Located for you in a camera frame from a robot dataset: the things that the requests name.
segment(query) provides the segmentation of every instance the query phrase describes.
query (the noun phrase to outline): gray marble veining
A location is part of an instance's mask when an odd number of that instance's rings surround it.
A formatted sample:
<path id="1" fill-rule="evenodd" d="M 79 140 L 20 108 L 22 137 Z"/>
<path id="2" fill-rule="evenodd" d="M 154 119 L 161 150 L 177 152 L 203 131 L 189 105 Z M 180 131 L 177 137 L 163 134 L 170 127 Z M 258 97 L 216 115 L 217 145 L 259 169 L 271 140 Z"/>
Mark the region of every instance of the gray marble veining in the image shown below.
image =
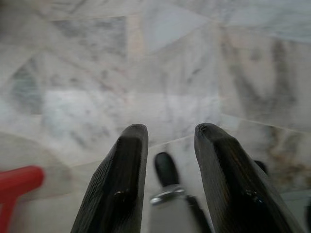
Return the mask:
<path id="1" fill-rule="evenodd" d="M 236 138 L 248 155 L 264 162 L 280 192 L 311 187 L 311 135 L 242 121 Z"/>
<path id="2" fill-rule="evenodd" d="M 226 29 L 219 38 L 224 113 L 309 132 L 309 45 Z"/>
<path id="3" fill-rule="evenodd" d="M 224 26 L 299 42 L 311 42 L 308 0 L 169 0 L 176 6 L 213 19 Z"/>
<path id="4" fill-rule="evenodd" d="M 3 86 L 36 52 L 36 49 L 30 47 L 0 43 L 0 86 Z"/>
<path id="5" fill-rule="evenodd" d="M 125 17 L 55 21 L 49 46 L 118 91 L 126 89 Z"/>
<path id="6" fill-rule="evenodd" d="M 72 165 L 103 158 L 125 127 L 124 96 L 53 53 L 42 56 L 44 143 Z"/>
<path id="7" fill-rule="evenodd" d="M 146 50 L 157 51 L 206 23 L 206 17 L 185 8 L 162 1 L 148 1 L 142 12 Z"/>
<path id="8" fill-rule="evenodd" d="M 30 115 L 42 113 L 42 95 L 36 80 L 36 65 L 33 59 L 29 60 L 1 90 L 2 97 L 7 99 L 16 111 Z"/>

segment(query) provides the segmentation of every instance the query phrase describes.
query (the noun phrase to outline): red plastic object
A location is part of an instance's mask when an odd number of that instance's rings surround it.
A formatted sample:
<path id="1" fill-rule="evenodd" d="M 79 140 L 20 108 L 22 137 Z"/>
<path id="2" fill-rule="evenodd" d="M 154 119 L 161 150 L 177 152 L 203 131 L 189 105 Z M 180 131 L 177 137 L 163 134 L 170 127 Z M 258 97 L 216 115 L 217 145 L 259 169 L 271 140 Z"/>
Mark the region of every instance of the red plastic object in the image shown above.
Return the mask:
<path id="1" fill-rule="evenodd" d="M 37 166 L 0 172 L 0 233 L 7 231 L 17 198 L 40 187 L 43 178 L 43 170 Z"/>

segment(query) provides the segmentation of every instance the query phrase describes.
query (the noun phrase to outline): white marble tile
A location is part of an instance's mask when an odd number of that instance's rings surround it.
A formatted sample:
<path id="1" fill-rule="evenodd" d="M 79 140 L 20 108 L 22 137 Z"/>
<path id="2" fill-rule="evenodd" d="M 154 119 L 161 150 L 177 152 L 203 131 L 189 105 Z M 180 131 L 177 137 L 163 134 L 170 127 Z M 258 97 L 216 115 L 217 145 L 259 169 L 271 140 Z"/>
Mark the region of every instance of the white marble tile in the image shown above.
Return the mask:
<path id="1" fill-rule="evenodd" d="M 282 39 L 311 42 L 309 2 L 254 2 L 255 4 L 235 10 L 225 21 L 225 25 L 243 27 Z"/>
<path id="2" fill-rule="evenodd" d="M 285 202 L 288 209 L 295 216 L 304 232 L 309 232 L 309 227 L 306 221 L 306 208 L 309 206 L 309 202 L 309 197 L 300 200 L 289 200 Z"/>
<path id="3" fill-rule="evenodd" d="M 41 48 L 46 45 L 48 24 L 22 0 L 7 1 L 1 5 L 0 43 Z"/>
<path id="4" fill-rule="evenodd" d="M 242 120 L 238 117 L 221 114 L 219 127 L 225 130 L 231 136 L 235 136 L 235 133 L 238 130 L 241 121 Z"/>
<path id="5" fill-rule="evenodd" d="M 310 134 L 242 121 L 236 138 L 252 159 L 266 164 L 279 192 L 310 188 Z"/>
<path id="6" fill-rule="evenodd" d="M 217 123 L 219 103 L 212 26 L 207 24 L 132 66 L 129 124 L 146 124 L 150 145 Z"/>
<path id="7" fill-rule="evenodd" d="M 141 10 L 142 0 L 26 0 L 49 20 L 127 16 Z"/>
<path id="8" fill-rule="evenodd" d="M 127 87 L 125 17 L 52 22 L 49 48 L 91 71 L 115 90 Z"/>
<path id="9" fill-rule="evenodd" d="M 76 192 L 48 199 L 18 202 L 10 233 L 68 233 L 80 208 L 83 193 Z"/>
<path id="10" fill-rule="evenodd" d="M 71 193 L 74 190 L 71 170 L 50 150 L 35 141 L 8 133 L 0 133 L 0 169 L 17 169 L 24 166 L 39 166 L 44 172 L 44 181 L 38 189 L 25 194 L 20 200 L 43 199 Z"/>
<path id="11" fill-rule="evenodd" d="M 204 25 L 207 18 L 161 1 L 148 1 L 142 12 L 147 52 L 157 51 Z"/>
<path id="12" fill-rule="evenodd" d="M 218 22 L 228 20 L 235 11 L 250 4 L 249 0 L 168 0 L 167 2 Z"/>
<path id="13" fill-rule="evenodd" d="M 42 143 L 69 165 L 102 159 L 125 128 L 124 96 L 53 53 L 42 56 Z"/>
<path id="14" fill-rule="evenodd" d="M 0 44 L 0 87 L 36 52 L 32 47 Z"/>
<path id="15" fill-rule="evenodd" d="M 42 114 L 40 80 L 43 66 L 38 56 L 29 58 L 32 51 L 18 47 L 13 51 L 21 53 L 19 58 L 18 53 L 16 57 L 7 56 L 11 58 L 8 62 L 17 63 L 8 64 L 4 69 L 7 71 L 4 74 L 9 76 L 3 77 L 0 86 L 0 130 L 37 140 Z"/>
<path id="16" fill-rule="evenodd" d="M 309 132 L 310 46 L 244 30 L 220 32 L 218 73 L 223 112 Z"/>

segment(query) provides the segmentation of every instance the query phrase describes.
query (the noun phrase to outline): marble floor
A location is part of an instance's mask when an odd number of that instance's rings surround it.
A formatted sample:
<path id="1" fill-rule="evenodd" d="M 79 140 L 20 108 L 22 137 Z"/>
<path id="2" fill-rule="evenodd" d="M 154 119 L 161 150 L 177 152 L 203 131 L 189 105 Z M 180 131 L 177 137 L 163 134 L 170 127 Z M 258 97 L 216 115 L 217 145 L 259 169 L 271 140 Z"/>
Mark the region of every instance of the marble floor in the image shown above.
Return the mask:
<path id="1" fill-rule="evenodd" d="M 92 173 L 133 123 L 149 133 L 142 233 L 160 188 L 152 159 L 164 150 L 207 212 L 193 148 L 202 122 L 265 162 L 280 192 L 311 188 L 308 9 L 307 0 L 1 1 L 0 169 L 46 174 L 9 232 L 70 232 Z"/>

